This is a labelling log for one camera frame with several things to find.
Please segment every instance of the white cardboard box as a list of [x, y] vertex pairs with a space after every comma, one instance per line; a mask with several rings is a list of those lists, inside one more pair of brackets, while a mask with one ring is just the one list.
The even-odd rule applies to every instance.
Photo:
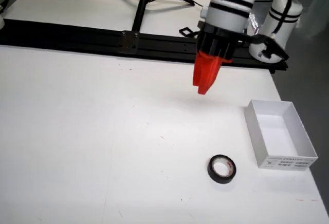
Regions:
[[318, 159], [292, 102], [251, 100], [245, 118], [259, 168], [304, 171]]

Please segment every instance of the white table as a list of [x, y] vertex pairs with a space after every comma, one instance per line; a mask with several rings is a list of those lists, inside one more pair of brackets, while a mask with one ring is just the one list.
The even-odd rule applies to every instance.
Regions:
[[[130, 29], [137, 0], [18, 0], [6, 18]], [[196, 0], [206, 3], [208, 0]], [[199, 8], [148, 5], [141, 32], [197, 29]], [[257, 167], [243, 115], [280, 100], [266, 70], [0, 46], [0, 223], [328, 223], [310, 171]], [[237, 166], [207, 174], [216, 154]]]

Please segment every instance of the white robotic arm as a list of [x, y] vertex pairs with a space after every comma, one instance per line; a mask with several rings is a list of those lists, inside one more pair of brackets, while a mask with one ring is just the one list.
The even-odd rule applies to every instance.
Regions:
[[214, 83], [222, 62], [229, 62], [240, 41], [250, 43], [257, 60], [287, 60], [286, 42], [302, 12], [296, 0], [273, 0], [264, 25], [254, 36], [243, 34], [255, 0], [211, 0], [203, 8], [205, 22], [198, 35], [193, 85], [205, 94]]
[[[285, 48], [286, 43], [291, 35], [291, 32], [296, 26], [303, 7], [297, 0], [292, 0], [287, 15], [285, 16], [280, 29], [273, 33], [278, 26], [279, 21], [282, 19], [283, 12], [288, 4], [288, 0], [273, 0], [271, 8], [267, 14], [264, 24], [258, 30], [259, 34], [271, 36], [282, 47]], [[270, 58], [262, 54], [266, 46], [264, 44], [251, 44], [249, 47], [250, 54], [257, 60], [266, 63], [276, 63], [281, 61], [277, 55], [272, 55]]]

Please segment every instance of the roll of electrical tape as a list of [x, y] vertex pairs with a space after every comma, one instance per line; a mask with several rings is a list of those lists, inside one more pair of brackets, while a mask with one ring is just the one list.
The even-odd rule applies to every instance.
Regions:
[[[223, 174], [217, 172], [215, 164], [220, 163], [227, 168], [227, 173]], [[217, 155], [213, 156], [208, 165], [208, 174], [215, 182], [220, 184], [227, 184], [232, 181], [236, 174], [235, 163], [227, 156]]]

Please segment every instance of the gray floor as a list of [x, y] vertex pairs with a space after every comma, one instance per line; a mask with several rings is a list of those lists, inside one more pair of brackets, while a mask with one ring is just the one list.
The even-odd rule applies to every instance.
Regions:
[[[300, 0], [304, 15], [288, 41], [290, 55], [287, 72], [277, 72], [273, 79], [282, 100], [293, 101], [318, 153], [312, 173], [329, 211], [329, 0]], [[262, 23], [270, 3], [255, 4]]]

